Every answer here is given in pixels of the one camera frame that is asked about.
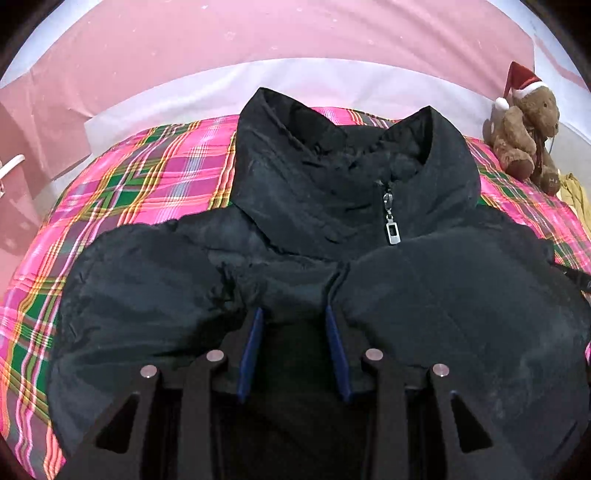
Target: yellow cloth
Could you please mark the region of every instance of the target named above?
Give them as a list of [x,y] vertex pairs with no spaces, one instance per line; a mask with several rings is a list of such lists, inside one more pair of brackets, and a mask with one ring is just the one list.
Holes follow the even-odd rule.
[[585,189],[572,173],[560,176],[560,198],[574,210],[591,239],[591,204]]

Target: white pom-pom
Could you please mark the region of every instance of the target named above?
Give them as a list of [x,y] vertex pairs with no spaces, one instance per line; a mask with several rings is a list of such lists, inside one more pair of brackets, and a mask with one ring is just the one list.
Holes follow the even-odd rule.
[[509,109],[509,102],[503,97],[499,97],[495,100],[495,109],[505,111]]

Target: triangular cutout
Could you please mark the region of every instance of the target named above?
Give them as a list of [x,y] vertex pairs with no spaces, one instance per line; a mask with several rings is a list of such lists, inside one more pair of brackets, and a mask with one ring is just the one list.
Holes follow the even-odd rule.
[[96,446],[115,453],[125,453],[129,449],[131,430],[134,427],[135,413],[139,398],[131,395],[111,422],[102,429],[96,439]]
[[462,452],[470,453],[492,447],[491,437],[458,395],[452,396],[452,410]]

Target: zipper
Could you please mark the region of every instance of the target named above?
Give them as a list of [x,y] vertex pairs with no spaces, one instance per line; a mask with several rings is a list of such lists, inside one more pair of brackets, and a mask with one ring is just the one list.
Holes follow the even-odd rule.
[[384,210],[386,210],[386,233],[388,234],[388,241],[390,245],[396,245],[400,243],[400,233],[398,233],[398,224],[394,221],[392,215],[392,191],[386,190],[384,193]]

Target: round silver bolt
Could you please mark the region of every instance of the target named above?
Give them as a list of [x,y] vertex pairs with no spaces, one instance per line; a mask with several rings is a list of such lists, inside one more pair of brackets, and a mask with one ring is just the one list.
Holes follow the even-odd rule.
[[144,378],[152,378],[155,374],[158,373],[158,369],[154,365],[144,365],[142,370],[139,373]]
[[449,375],[449,367],[446,364],[433,365],[433,373],[438,377],[446,377]]
[[223,352],[221,350],[210,350],[207,352],[207,359],[210,362],[219,362],[223,360]]
[[368,358],[368,360],[379,362],[382,358],[384,358],[384,353],[377,348],[368,348],[365,351],[365,356]]

